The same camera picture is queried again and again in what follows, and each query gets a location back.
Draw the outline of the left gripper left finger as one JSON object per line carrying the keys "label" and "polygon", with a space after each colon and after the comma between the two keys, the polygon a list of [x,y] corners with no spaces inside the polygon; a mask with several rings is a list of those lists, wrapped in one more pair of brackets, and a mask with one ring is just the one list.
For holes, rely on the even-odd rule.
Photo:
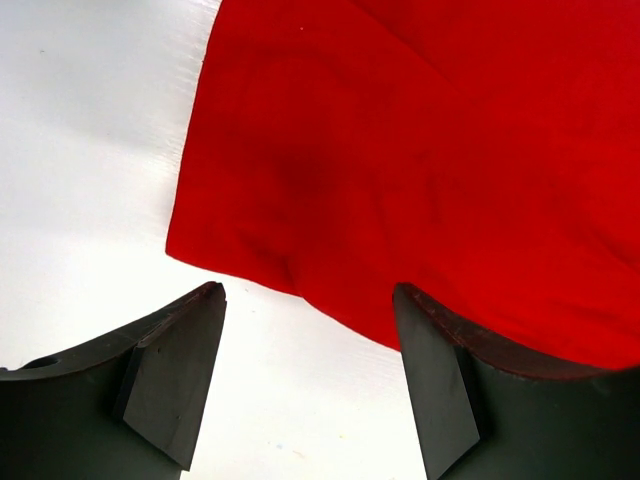
{"label": "left gripper left finger", "polygon": [[93,340],[1,372],[5,479],[177,479],[191,467],[226,294],[208,282]]}

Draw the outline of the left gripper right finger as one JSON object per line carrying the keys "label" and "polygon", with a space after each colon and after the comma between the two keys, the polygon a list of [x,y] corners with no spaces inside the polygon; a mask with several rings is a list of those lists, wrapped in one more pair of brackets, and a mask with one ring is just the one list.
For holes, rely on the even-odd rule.
{"label": "left gripper right finger", "polygon": [[408,284],[395,322],[430,479],[635,479],[639,370],[527,348]]}

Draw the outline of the red t shirt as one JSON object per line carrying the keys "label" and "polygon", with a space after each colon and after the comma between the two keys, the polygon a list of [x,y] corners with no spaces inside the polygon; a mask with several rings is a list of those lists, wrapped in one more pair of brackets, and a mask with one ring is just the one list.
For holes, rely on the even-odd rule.
{"label": "red t shirt", "polygon": [[638,3],[223,2],[166,251],[391,348],[408,282],[637,365]]}

